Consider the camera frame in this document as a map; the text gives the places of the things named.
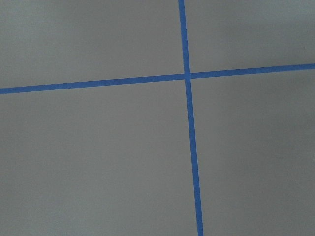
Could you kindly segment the left crossing blue tape strip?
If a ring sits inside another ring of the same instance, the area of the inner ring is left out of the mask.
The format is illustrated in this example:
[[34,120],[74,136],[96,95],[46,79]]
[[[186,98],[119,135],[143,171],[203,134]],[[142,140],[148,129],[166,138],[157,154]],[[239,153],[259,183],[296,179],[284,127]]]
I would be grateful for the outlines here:
[[181,26],[183,68],[184,68],[184,77],[185,77],[185,90],[186,90],[187,114],[188,114],[188,125],[189,125],[189,143],[190,143],[197,235],[202,236],[204,235],[203,217],[202,217],[199,168],[198,168],[198,157],[197,157],[197,146],[196,146],[196,135],[195,135],[194,109],[193,109],[193,98],[192,98],[192,87],[191,87],[191,72],[190,72],[190,63],[189,63],[189,44],[188,44],[185,1],[178,0],[178,5],[179,5],[179,15],[180,15],[180,26]]

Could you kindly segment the long blue tape strip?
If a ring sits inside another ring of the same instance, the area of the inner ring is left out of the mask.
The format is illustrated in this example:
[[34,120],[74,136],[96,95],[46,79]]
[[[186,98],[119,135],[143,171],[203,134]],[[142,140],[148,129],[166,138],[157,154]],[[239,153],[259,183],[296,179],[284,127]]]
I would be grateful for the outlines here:
[[[297,65],[282,65],[282,66],[268,66],[268,67],[257,67],[257,68],[194,72],[190,74],[190,77],[192,79],[203,79],[203,78],[248,75],[248,74],[263,74],[263,73],[276,73],[276,72],[298,71],[298,70],[312,70],[314,68],[315,68],[315,65],[313,63],[308,63],[308,64],[297,64]],[[184,74],[170,74],[170,75],[157,75],[157,76],[132,77],[132,78],[109,79],[109,80],[1,88],[0,93],[1,94],[16,94],[16,93],[50,91],[50,90],[80,89],[80,88],[93,88],[93,87],[127,85],[127,84],[166,82],[166,81],[176,81],[176,80],[184,80],[184,79],[185,79]]]

